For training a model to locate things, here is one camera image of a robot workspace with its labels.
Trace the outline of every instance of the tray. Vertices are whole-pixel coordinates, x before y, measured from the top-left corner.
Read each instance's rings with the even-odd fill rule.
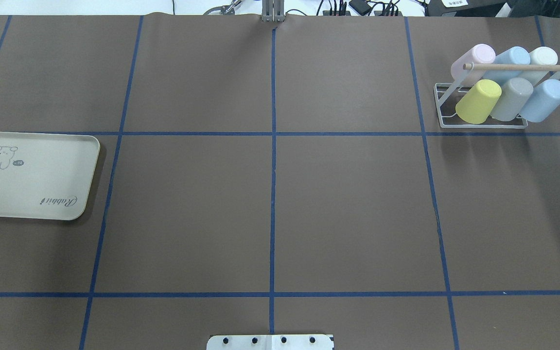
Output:
[[[87,135],[0,132],[0,217],[78,218],[100,148]]]

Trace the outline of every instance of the table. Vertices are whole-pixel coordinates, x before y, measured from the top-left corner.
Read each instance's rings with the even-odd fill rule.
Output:
[[[560,109],[440,129],[478,42],[560,19],[0,17],[0,131],[102,144],[82,217],[0,218],[0,349],[560,349]]]

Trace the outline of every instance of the black cable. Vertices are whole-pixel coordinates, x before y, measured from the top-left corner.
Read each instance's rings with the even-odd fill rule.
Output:
[[[321,0],[321,2],[319,3],[319,7],[317,8],[317,14],[315,16],[318,16],[318,12],[320,11],[321,6],[323,6],[323,1],[324,0]]]
[[[303,13],[302,11],[298,10],[298,9],[290,9],[289,11],[286,11],[286,13],[289,13],[291,11],[298,11],[298,13],[303,14],[304,16],[308,16],[307,14]]]
[[[399,15],[399,7],[396,6],[401,0],[397,0],[397,2],[393,3],[392,0],[390,4],[392,5],[390,8],[390,15],[391,16],[398,16]]]
[[[550,15],[550,17],[554,17],[554,13],[556,12],[556,8],[558,7],[559,4],[560,4],[560,0],[557,0],[556,4],[554,4],[553,7],[553,13]]]
[[[371,16],[371,13],[374,13],[373,10],[375,10],[375,7],[376,7],[378,4],[382,4],[382,13],[384,13],[384,11],[385,11],[385,9],[386,9],[386,5],[387,5],[386,2],[382,2],[382,1],[367,1],[367,2],[369,2],[370,4],[375,4],[375,5],[373,5],[373,7],[371,7],[371,11],[369,11],[369,12],[367,13],[367,16]]]
[[[414,1],[415,1],[415,2],[418,2],[418,3],[419,3],[422,7],[424,7],[425,9],[427,8],[428,3],[427,3],[426,0],[423,0],[423,1],[414,0]]]

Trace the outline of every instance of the wooden rod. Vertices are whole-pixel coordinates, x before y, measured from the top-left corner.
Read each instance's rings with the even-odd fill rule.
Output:
[[[464,64],[464,69],[470,70],[473,64]],[[560,65],[543,64],[475,64],[474,70],[538,70],[560,71]]]

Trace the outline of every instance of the metal bracket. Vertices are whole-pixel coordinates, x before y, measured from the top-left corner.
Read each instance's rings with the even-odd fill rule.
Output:
[[[334,350],[329,334],[212,336],[207,350]]]
[[[284,22],[284,0],[262,0],[263,22]]]
[[[235,8],[242,3],[242,0],[232,0],[230,5],[217,6],[212,9],[208,9],[204,15],[214,13],[215,11],[220,11],[220,14],[235,14]]]

